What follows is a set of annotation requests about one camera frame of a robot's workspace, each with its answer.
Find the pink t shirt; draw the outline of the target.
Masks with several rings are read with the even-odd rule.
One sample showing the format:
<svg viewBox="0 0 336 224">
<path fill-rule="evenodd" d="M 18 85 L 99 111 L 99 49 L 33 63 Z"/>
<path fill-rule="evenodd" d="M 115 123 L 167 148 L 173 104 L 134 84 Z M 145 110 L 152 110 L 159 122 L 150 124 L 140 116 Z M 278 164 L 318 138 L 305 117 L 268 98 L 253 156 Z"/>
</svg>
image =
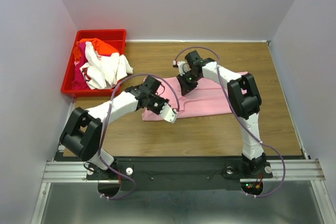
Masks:
<svg viewBox="0 0 336 224">
<path fill-rule="evenodd" d="M 192 92 L 182 96 L 176 77 L 165 80 L 159 87 L 159 96 L 168 99 L 172 108 L 180 108 L 179 119 L 231 113 L 221 86 L 214 81 L 202 78 Z"/>
</svg>

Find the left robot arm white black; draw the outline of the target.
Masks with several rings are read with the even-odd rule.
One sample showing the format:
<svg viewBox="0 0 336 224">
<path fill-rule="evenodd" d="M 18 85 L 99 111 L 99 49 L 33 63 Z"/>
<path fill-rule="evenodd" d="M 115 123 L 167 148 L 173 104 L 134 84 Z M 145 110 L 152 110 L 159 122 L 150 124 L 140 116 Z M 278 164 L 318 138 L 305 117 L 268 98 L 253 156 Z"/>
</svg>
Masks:
<svg viewBox="0 0 336 224">
<path fill-rule="evenodd" d="M 132 174 L 123 174 L 114 164 L 115 159 L 102 148 L 107 127 L 117 119 L 139 109 L 148 109 L 163 120 L 174 123 L 177 110 L 172 108 L 169 100 L 157 94 L 161 81 L 153 76 L 147 76 L 145 81 L 137 86 L 126 88 L 118 96 L 112 96 L 110 101 L 96 107 L 74 109 L 59 143 L 70 150 L 83 162 L 89 162 L 99 168 L 99 173 L 106 179 L 116 174 L 132 181 Z"/>
</svg>

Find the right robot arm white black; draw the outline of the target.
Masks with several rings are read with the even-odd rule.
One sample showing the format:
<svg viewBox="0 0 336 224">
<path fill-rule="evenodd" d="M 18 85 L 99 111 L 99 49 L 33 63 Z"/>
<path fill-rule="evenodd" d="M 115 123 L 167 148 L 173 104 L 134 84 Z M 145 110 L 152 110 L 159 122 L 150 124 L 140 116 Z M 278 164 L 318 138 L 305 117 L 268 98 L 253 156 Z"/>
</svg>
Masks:
<svg viewBox="0 0 336 224">
<path fill-rule="evenodd" d="M 262 100 L 253 75 L 232 72 L 212 58 L 201 58 L 196 50 L 189 52 L 184 61 L 174 59 L 173 67 L 179 70 L 177 79 L 183 96 L 192 92 L 202 78 L 220 84 L 229 107 L 240 124 L 243 174 L 248 177 L 260 173 L 271 174 L 272 169 L 259 135 L 258 118 Z"/>
</svg>

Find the white t shirt red print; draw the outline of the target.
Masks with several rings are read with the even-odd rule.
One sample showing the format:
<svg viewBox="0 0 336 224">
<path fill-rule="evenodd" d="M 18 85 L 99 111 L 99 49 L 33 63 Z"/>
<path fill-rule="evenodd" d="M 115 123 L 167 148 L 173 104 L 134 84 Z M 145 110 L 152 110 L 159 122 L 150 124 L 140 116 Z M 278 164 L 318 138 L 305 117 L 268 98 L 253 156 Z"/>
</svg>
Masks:
<svg viewBox="0 0 336 224">
<path fill-rule="evenodd" d="M 133 74 L 126 56 L 120 52 L 100 55 L 91 42 L 86 42 L 85 55 L 87 63 L 80 69 L 91 90 L 112 89 L 118 81 Z"/>
</svg>

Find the red plastic bin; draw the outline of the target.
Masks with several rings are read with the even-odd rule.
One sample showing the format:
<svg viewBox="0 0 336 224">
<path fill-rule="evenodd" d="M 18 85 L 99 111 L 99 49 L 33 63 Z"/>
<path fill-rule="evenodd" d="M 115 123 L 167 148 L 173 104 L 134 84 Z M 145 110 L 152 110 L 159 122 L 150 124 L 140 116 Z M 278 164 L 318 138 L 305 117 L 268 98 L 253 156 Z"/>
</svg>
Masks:
<svg viewBox="0 0 336 224">
<path fill-rule="evenodd" d="M 92 29 L 92 30 L 79 30 L 77 31 L 73 49 L 76 43 L 83 38 L 98 38 L 109 45 L 113 46 L 121 54 L 125 51 L 125 40 L 127 37 L 127 31 L 125 29 Z M 114 89 L 105 90 L 91 90 L 80 89 L 74 90 L 72 88 L 72 82 L 75 79 L 75 58 L 73 53 L 70 53 L 67 69 L 65 72 L 64 80 L 62 82 L 61 91 L 63 94 L 69 95 L 72 98 L 79 97 L 107 97 L 112 95 Z"/>
</svg>

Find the magenta t shirt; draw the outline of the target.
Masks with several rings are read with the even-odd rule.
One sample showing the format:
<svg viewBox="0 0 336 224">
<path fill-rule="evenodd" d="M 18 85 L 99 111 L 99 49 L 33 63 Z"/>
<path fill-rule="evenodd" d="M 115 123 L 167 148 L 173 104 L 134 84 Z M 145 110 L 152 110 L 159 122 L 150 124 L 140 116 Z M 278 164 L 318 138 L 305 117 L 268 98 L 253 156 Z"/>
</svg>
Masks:
<svg viewBox="0 0 336 224">
<path fill-rule="evenodd" d="M 72 51 L 73 55 L 75 56 L 74 80 L 72 81 L 73 90 L 90 90 L 80 69 L 85 63 L 88 62 L 85 55 L 85 48 L 86 43 L 81 42 Z"/>
</svg>

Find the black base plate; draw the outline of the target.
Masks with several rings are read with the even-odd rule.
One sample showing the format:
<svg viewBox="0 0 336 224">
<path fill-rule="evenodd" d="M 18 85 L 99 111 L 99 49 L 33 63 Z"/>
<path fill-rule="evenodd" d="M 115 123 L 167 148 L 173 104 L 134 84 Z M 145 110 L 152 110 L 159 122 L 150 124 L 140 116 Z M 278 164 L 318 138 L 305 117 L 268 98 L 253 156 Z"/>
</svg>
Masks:
<svg viewBox="0 0 336 224">
<path fill-rule="evenodd" d="M 262 165 L 250 172 L 239 156 L 191 156 L 191 157 L 117 157 L 113 168 L 122 174 L 127 168 L 133 173 L 131 180 L 119 178 L 111 170 L 100 170 L 93 164 L 93 174 L 87 180 L 107 183 L 115 180 L 122 191 L 135 188 L 138 191 L 183 191 L 183 190 L 241 190 L 241 180 L 255 182 L 269 179 L 272 173 Z"/>
</svg>

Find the aluminium rail frame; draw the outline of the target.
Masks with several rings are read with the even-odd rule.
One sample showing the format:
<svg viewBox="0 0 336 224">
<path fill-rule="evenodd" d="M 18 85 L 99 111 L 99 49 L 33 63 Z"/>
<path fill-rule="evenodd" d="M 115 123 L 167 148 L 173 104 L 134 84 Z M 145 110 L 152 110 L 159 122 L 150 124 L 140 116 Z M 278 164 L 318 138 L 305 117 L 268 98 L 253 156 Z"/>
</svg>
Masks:
<svg viewBox="0 0 336 224">
<path fill-rule="evenodd" d="M 135 112 L 108 127 L 104 148 L 114 156 L 220 157 L 242 150 L 239 125 L 230 114 L 143 122 Z M 224 190 L 133 193 L 99 197 L 82 164 L 61 148 L 45 166 L 33 223 L 335 223 L 335 211 L 319 161 L 303 165 L 303 177 L 286 171 L 268 182 L 271 196 L 257 199 Z"/>
</svg>

